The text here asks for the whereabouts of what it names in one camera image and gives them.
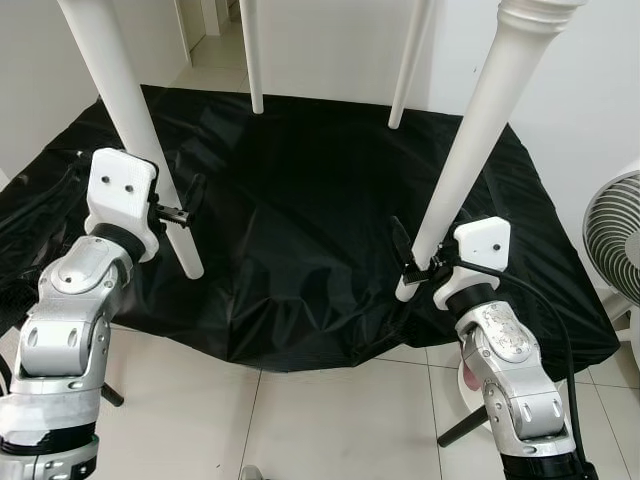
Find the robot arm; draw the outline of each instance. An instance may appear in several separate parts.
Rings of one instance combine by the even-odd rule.
[[[597,479],[592,466],[583,465],[576,454],[560,394],[542,368],[535,336],[511,306],[495,295],[499,279],[460,266],[450,268],[462,260],[504,271],[509,258],[509,223],[493,217],[455,227],[428,271],[420,271],[407,257],[408,236],[398,234],[398,226],[396,223],[394,238],[407,264],[405,284],[440,282],[434,303],[457,319],[463,358],[482,384],[507,480]]]
[[[89,234],[42,273],[11,394],[0,398],[3,480],[83,480],[95,470],[111,319],[134,264],[158,250],[159,220],[189,222],[187,212],[157,205],[156,180],[151,163],[113,149],[95,152]]]

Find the white table leg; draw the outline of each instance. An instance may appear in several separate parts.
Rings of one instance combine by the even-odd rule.
[[[545,49],[583,3],[503,0],[500,4],[491,50],[413,244],[421,269],[429,266],[458,215]],[[417,289],[400,280],[396,297],[409,301]]]
[[[244,48],[247,54],[251,103],[253,104],[253,112],[261,114],[264,112],[264,102],[262,98],[262,78],[260,75],[257,10],[257,0],[240,0],[240,15],[242,16]]]
[[[158,166],[156,191],[160,201],[180,207],[111,0],[58,0],[58,3],[125,149]],[[187,277],[201,277],[204,268],[190,230],[171,223],[167,227],[167,235]]]
[[[402,55],[398,83],[396,84],[396,93],[391,107],[391,116],[389,117],[389,128],[394,130],[400,126],[400,120],[402,120],[402,113],[407,104],[407,96],[411,88],[413,74],[418,65],[420,51],[424,43],[424,35],[427,31],[427,25],[429,25],[429,16],[433,10],[434,2],[435,0],[415,0],[409,33],[407,34]]]

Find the black cloth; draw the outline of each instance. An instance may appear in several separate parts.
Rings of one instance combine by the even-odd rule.
[[[179,192],[196,173],[208,179],[192,229],[206,273],[186,279],[161,239],[158,256],[135,268],[117,323],[278,371],[355,366],[400,343],[456,339],[455,320],[435,308],[431,285],[408,304],[395,299],[401,266],[389,218],[415,235],[460,117],[409,110],[393,131],[383,106],[267,96],[266,113],[256,116],[245,94],[144,93]],[[121,142],[98,101],[0,194],[5,325],[35,301],[37,274],[11,276],[46,264],[82,234],[88,172],[16,211],[42,200],[76,150],[106,146]],[[508,271],[560,311],[578,370],[615,352],[610,322],[511,128],[464,208],[511,223]],[[562,377],[553,318],[526,292],[507,284],[498,292],[538,337],[547,372]]]

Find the black tripod leg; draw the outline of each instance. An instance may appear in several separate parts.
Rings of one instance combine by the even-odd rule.
[[[487,420],[489,420],[487,407],[483,405],[478,410],[471,413],[467,418],[458,423],[456,426],[452,427],[449,431],[440,435],[438,437],[438,445],[440,445],[441,447],[448,447],[456,440],[464,437],[467,433],[478,428]]]
[[[102,398],[114,407],[120,407],[124,403],[124,397],[106,383],[102,386]]]

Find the floor tile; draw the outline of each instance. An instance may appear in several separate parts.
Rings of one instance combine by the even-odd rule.
[[[595,385],[577,384],[578,414],[587,460],[601,479],[628,480],[629,474]],[[566,385],[560,389],[565,412],[569,414]]]
[[[232,23],[222,36],[206,36],[191,51],[194,67],[247,68],[242,25]]]
[[[442,435],[469,411],[458,391],[457,370],[429,367],[436,430]],[[502,462],[491,433],[477,428],[447,448],[440,448],[442,480],[496,480],[504,478]]]
[[[171,340],[115,330],[96,480],[237,480],[259,372]]]
[[[378,356],[380,360],[393,360],[395,362],[408,362],[427,364],[427,352],[424,348],[413,348],[408,345],[398,345]]]
[[[460,358],[459,342],[427,347],[427,361],[434,367],[458,368]]]
[[[621,343],[612,357],[590,366],[589,371],[596,385],[640,388],[640,370],[628,342]]]
[[[191,90],[237,92],[246,75],[246,70],[187,67],[171,86]]]
[[[124,325],[118,325],[117,323],[112,323],[111,324],[111,330],[124,330],[126,332],[137,332],[138,331],[138,330],[135,330],[133,328],[125,327]]]
[[[440,480],[428,368],[263,373],[244,463],[278,480]]]
[[[596,388],[629,474],[632,480],[640,480],[640,390],[600,385]]]
[[[589,373],[588,368],[585,368],[581,372],[576,373],[575,378],[576,383],[586,383],[589,385],[593,385],[593,378],[591,378],[591,374]]]

